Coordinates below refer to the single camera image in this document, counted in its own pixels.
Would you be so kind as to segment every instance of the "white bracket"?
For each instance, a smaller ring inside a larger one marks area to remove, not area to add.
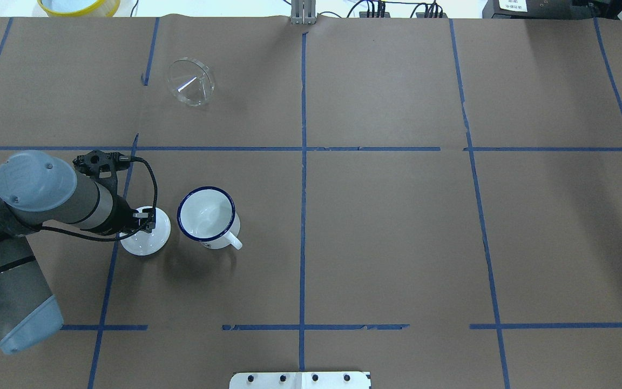
[[[291,0],[292,24],[316,24],[316,0]]]
[[[229,389],[371,389],[369,372],[237,373]]]

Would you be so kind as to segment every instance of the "mug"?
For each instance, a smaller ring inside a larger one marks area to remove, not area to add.
[[[179,204],[177,221],[189,239],[200,242],[208,249],[222,249],[230,244],[241,249],[237,239],[241,223],[232,197],[214,186],[192,190]]]

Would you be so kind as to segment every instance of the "white plate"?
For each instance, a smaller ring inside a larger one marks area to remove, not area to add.
[[[147,207],[149,206],[139,207],[137,210],[142,211]],[[157,220],[153,232],[148,234],[148,232],[139,231],[135,236],[121,240],[121,246],[134,256],[149,256],[162,249],[170,238],[172,226],[170,218],[161,209],[155,209],[155,218]],[[126,236],[126,234],[120,233],[119,236]]]

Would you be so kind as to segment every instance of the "gray robot arm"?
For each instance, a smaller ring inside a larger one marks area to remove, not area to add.
[[[154,227],[154,210],[136,212],[116,194],[116,171],[136,159],[140,158],[96,150],[76,158],[74,170],[59,158],[27,150],[0,166],[0,348],[5,354],[44,340],[63,324],[27,234],[58,231],[42,227],[48,220],[99,236],[149,232]],[[106,172],[110,177],[101,178],[100,173]]]

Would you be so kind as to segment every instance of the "white label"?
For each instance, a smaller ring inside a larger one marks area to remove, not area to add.
[[[498,5],[504,10],[526,12],[526,0],[498,0]]]

